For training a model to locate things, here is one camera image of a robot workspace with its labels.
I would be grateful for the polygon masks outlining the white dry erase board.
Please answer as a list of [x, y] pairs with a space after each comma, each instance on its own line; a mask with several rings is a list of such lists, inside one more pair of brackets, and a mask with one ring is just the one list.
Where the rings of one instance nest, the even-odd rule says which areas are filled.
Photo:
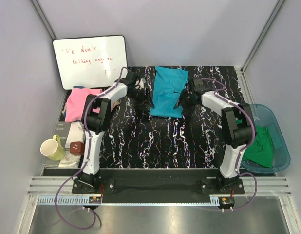
[[56, 39], [53, 49], [65, 90], [111, 86], [128, 66], [123, 35]]

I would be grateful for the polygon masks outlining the beige folded t shirt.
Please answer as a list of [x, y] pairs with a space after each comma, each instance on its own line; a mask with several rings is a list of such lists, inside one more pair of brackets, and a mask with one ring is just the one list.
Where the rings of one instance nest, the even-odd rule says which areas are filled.
[[115, 108], [116, 106], [118, 106], [120, 104], [120, 101], [116, 101], [112, 106], [111, 106], [111, 108], [113, 109], [113, 108]]

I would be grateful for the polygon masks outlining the green t shirt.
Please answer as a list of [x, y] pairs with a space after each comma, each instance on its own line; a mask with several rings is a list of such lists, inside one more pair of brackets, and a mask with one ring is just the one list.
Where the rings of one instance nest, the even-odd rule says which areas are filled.
[[250, 160], [266, 168], [273, 167], [274, 149], [267, 127], [256, 125], [254, 142], [244, 153], [243, 160]]

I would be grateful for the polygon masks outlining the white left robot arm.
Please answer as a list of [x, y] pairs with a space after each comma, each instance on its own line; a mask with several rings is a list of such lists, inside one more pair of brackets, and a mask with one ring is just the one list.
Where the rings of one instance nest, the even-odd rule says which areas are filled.
[[81, 122], [85, 132], [85, 150], [81, 169], [76, 174], [78, 181], [89, 193], [95, 193], [100, 186], [98, 178], [101, 141], [110, 126], [112, 105], [121, 98], [129, 97], [139, 104], [154, 108], [146, 81], [127, 67], [125, 77], [119, 78], [105, 91], [86, 97]]

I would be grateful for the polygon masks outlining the yellow green mug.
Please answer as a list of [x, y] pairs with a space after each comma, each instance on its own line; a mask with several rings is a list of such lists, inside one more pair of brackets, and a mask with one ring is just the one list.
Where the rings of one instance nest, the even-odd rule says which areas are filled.
[[61, 161], [65, 157], [65, 149], [61, 145], [59, 135], [53, 135], [52, 139], [44, 141], [40, 147], [40, 152], [45, 157], [53, 161]]

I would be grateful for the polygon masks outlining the aluminium frame rail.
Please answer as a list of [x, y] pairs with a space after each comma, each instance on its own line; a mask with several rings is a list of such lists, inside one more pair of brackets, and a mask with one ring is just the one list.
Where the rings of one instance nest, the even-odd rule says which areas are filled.
[[[70, 195], [73, 189], [80, 189], [71, 179], [64, 183], [66, 177], [33, 177], [28, 188], [29, 195], [55, 195], [61, 185], [60, 194]], [[194, 177], [107, 177], [101, 178], [104, 194], [115, 194], [123, 190], [143, 192], [199, 192], [207, 195], [235, 196], [291, 196], [291, 191], [284, 177], [242, 177], [233, 189], [220, 191], [211, 187], [212, 177], [198, 179]]]

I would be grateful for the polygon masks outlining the teal t shirt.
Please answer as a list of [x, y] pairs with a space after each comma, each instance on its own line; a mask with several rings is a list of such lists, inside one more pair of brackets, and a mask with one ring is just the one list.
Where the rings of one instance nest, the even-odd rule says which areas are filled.
[[182, 90], [188, 82], [188, 71], [156, 66], [151, 115], [157, 117], [181, 118], [182, 107], [174, 108]]

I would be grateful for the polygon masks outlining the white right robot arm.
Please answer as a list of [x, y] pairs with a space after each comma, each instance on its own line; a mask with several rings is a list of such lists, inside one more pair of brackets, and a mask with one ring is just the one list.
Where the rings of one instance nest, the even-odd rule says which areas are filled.
[[210, 78], [194, 78], [188, 81], [189, 89], [183, 89], [173, 107], [190, 108], [201, 105], [209, 108], [221, 117], [222, 138], [226, 144], [222, 164], [218, 169], [213, 186], [221, 193], [227, 193], [237, 185], [240, 165], [246, 149], [252, 145], [256, 136], [256, 129], [247, 103], [236, 103], [219, 94], [226, 87], [211, 90], [204, 86], [204, 81], [216, 80]]

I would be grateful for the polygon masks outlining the pink folded t shirt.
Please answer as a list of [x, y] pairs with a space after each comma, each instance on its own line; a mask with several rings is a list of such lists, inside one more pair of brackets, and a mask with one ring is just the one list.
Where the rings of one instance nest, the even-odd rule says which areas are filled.
[[102, 89], [73, 88], [66, 102], [65, 122], [81, 121], [87, 96], [99, 95], [102, 92]]

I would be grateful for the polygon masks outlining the black white manual booklet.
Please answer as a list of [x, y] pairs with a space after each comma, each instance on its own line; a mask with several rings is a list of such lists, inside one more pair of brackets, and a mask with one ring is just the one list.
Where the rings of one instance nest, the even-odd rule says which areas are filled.
[[81, 155], [75, 156], [71, 154], [69, 152], [69, 148], [71, 142], [74, 141], [84, 142], [85, 133], [83, 129], [83, 124], [79, 121], [71, 122], [71, 123], [58, 122], [56, 124], [53, 135], [60, 136], [61, 145], [65, 149], [65, 157], [61, 161], [53, 161], [45, 157], [43, 166], [49, 168], [74, 168], [74, 169], [78, 168]]

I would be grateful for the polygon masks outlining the brown cube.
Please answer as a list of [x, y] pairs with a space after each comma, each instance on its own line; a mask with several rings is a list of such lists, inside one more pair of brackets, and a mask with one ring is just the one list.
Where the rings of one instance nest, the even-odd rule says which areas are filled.
[[85, 144], [81, 141], [74, 141], [70, 143], [69, 152], [75, 156], [83, 155], [85, 151]]

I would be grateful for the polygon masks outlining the teal plastic basin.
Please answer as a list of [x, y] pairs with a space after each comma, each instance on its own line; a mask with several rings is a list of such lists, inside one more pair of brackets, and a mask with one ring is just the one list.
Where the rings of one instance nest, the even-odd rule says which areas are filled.
[[290, 153], [284, 141], [277, 119], [268, 107], [261, 104], [251, 104], [255, 126], [267, 127], [274, 149], [273, 167], [266, 168], [250, 160], [242, 160], [241, 165], [254, 173], [272, 174], [285, 170], [290, 164]]

